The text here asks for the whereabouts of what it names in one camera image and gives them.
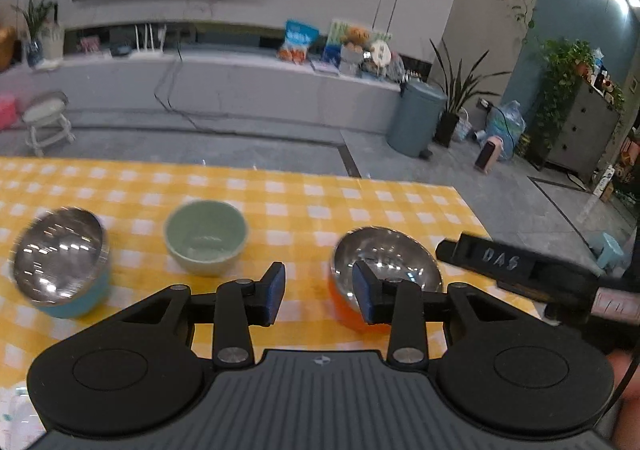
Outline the person's right hand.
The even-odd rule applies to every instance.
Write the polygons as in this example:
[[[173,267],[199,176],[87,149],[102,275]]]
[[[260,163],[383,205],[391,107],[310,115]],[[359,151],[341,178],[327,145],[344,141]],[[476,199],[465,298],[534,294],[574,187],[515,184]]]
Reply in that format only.
[[[614,372],[614,385],[617,387],[623,380],[625,373],[627,372],[631,363],[631,355],[629,352],[611,352],[608,355],[608,362],[612,366]],[[623,400],[637,400],[640,395],[640,369],[637,368],[634,371],[634,376],[623,391]]]

